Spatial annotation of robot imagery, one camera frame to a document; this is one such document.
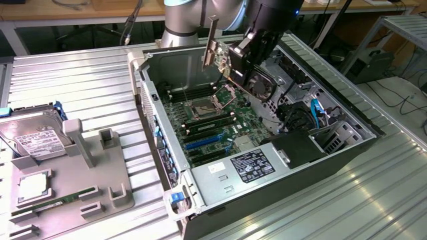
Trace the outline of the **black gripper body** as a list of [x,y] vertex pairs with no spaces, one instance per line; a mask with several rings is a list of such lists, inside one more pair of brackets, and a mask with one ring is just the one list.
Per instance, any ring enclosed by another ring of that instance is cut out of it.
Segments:
[[283,31],[270,31],[263,29],[247,33],[244,40],[248,40],[248,43],[244,45],[243,52],[250,64],[262,64],[271,55],[283,34]]

